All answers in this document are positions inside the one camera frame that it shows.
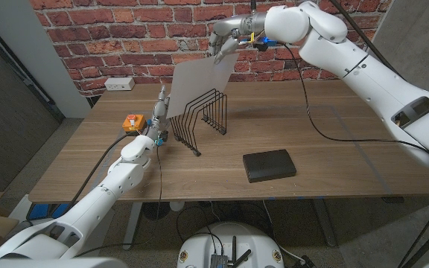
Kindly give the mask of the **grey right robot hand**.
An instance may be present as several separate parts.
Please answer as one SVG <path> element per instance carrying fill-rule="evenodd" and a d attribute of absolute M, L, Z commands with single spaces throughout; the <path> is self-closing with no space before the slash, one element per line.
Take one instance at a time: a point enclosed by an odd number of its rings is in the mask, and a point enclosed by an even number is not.
<path fill-rule="evenodd" d="M 266 12 L 251 13 L 221 19 L 213 24 L 208 55 L 218 64 L 240 45 L 263 45 Z"/>

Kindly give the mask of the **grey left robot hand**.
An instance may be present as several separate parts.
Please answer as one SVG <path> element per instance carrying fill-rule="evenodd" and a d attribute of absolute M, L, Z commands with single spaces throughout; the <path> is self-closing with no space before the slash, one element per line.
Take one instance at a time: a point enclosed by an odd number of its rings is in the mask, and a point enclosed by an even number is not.
<path fill-rule="evenodd" d="M 152 113 L 152 118 L 148 124 L 148 130 L 146 136 L 150 137 L 154 141 L 167 129 L 167 111 L 170 101 L 170 96 L 166 96 L 165 85 L 162 85 L 158 101 L 155 103 Z"/>

